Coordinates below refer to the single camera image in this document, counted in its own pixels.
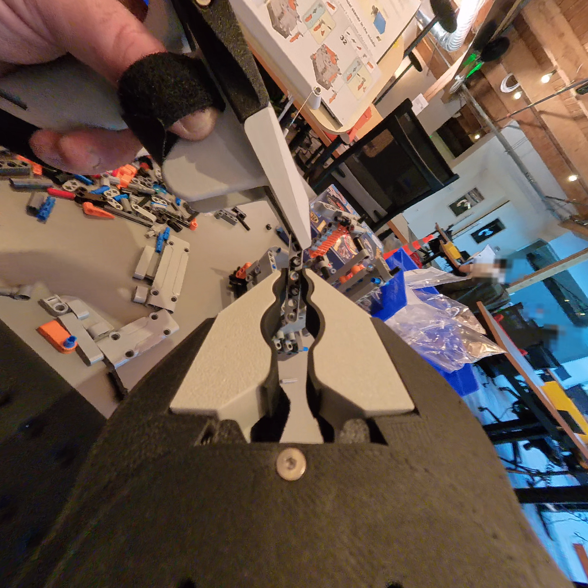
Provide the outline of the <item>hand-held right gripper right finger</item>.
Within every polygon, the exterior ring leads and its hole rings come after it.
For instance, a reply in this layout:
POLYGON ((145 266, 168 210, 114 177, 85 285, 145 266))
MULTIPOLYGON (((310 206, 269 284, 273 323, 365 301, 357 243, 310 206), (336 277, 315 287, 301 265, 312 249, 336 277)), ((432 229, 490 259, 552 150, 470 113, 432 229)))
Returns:
POLYGON ((370 315, 308 272, 311 391, 325 420, 410 413, 415 405, 370 315))

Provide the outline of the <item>pile of small building parts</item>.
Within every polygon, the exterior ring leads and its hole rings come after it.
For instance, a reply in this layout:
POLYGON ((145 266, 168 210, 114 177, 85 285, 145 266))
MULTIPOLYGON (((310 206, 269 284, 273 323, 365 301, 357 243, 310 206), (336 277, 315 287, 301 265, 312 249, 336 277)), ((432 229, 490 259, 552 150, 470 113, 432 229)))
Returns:
POLYGON ((46 224, 58 201, 69 201, 84 216, 122 219, 148 229, 148 237, 170 231, 195 231, 199 213, 165 185, 150 156, 101 174, 57 171, 22 155, 1 149, 1 179, 15 192, 29 194, 26 213, 46 224))

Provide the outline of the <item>orange gear frame assembly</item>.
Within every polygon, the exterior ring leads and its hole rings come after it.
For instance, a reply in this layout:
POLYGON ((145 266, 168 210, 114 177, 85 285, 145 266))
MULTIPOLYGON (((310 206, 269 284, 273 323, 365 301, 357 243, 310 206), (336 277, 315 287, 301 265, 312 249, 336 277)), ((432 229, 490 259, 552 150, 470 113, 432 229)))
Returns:
POLYGON ((286 235, 287 248, 271 247, 257 261, 237 268, 228 279, 229 288, 237 299, 271 273, 286 271, 285 285, 279 295, 280 319, 271 338, 279 354, 293 355, 302 350, 307 306, 302 287, 304 270, 315 273, 367 311, 380 294, 381 287, 399 272, 398 269, 390 269, 381 256, 371 253, 368 248, 368 229, 360 240, 362 249, 339 269, 333 267, 327 255, 311 259, 308 249, 302 249, 293 236, 282 229, 279 232, 286 235))

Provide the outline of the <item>blue robot kit box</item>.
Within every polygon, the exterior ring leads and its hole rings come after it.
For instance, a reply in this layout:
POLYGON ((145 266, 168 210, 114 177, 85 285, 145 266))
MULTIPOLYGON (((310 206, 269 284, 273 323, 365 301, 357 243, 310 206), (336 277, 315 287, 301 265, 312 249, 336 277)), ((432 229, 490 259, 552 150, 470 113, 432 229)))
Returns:
POLYGON ((310 220, 312 242, 307 253, 311 259, 334 252, 348 261, 362 249, 360 240, 368 227, 334 187, 311 202, 310 220))

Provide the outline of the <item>small orange block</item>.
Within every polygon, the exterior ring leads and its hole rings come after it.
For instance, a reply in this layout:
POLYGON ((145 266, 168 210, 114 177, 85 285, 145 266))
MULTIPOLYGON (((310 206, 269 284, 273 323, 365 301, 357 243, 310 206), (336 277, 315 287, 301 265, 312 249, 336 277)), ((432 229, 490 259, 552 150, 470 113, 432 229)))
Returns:
POLYGON ((69 355, 77 348, 77 337, 70 334, 57 320, 40 325, 36 331, 59 353, 69 355))

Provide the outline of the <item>grey long bar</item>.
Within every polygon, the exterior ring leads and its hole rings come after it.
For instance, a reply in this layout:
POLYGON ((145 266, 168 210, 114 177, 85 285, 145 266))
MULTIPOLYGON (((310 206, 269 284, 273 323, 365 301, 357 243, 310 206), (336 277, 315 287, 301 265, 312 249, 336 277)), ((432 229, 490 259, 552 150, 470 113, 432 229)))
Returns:
POLYGON ((141 282, 149 279, 151 285, 136 285, 132 301, 173 313, 180 298, 189 252, 189 243, 177 236, 170 237, 160 253, 146 245, 134 270, 134 279, 141 282))

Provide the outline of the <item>clear plastic bags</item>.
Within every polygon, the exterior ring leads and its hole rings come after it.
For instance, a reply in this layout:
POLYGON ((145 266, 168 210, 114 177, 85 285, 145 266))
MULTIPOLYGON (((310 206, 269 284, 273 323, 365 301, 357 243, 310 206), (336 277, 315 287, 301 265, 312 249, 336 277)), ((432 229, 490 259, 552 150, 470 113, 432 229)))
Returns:
POLYGON ((456 285, 461 278, 435 268, 404 271, 402 275, 406 304, 385 324, 433 367, 452 373, 504 354, 467 306, 436 290, 428 291, 456 285))

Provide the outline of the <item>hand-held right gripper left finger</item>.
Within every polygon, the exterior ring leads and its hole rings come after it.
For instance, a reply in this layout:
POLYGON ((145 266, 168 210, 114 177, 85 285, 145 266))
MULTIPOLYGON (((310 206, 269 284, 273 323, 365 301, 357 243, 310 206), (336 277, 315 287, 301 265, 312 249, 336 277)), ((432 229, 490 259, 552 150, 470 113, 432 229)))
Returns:
POLYGON ((272 352, 262 318, 276 302, 276 271, 215 318, 171 401, 171 412, 218 419, 260 419, 268 411, 262 385, 272 352))

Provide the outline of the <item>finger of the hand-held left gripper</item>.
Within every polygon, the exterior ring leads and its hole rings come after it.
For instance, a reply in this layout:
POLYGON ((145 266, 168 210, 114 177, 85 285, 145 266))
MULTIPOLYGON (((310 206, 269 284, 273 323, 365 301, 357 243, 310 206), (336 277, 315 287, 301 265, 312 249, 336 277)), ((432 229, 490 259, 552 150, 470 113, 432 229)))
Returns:
POLYGON ((283 223, 299 246, 308 249, 312 236, 306 184, 296 168, 272 106, 248 117, 244 129, 267 177, 283 223))

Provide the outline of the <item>blue plastic bin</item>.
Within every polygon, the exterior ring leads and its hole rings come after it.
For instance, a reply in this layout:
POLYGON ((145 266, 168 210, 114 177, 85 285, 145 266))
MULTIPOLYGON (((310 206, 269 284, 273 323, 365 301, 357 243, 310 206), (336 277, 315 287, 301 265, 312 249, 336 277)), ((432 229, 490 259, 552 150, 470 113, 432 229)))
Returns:
MULTIPOLYGON (((381 287, 379 299, 371 303, 369 311, 372 317, 384 322, 407 305, 404 273, 417 269, 416 263, 403 249, 388 257, 386 263, 390 269, 398 268, 399 272, 381 287)), ((445 378, 460 397, 464 398, 477 391, 479 384, 471 364, 465 364, 460 370, 452 372, 444 371, 431 362, 429 364, 445 378)))

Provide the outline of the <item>person's left hand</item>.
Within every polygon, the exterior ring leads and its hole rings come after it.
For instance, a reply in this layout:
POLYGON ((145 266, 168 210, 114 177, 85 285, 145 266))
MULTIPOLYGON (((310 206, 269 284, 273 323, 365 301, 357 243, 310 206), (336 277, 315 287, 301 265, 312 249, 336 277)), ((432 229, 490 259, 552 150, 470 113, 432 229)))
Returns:
MULTIPOLYGON (((172 48, 173 33, 145 25, 144 1, 1 1, 1 77, 70 54, 117 85, 133 63, 172 48)), ((42 129, 30 147, 46 164, 95 175, 128 164, 142 149, 129 130, 42 129)))

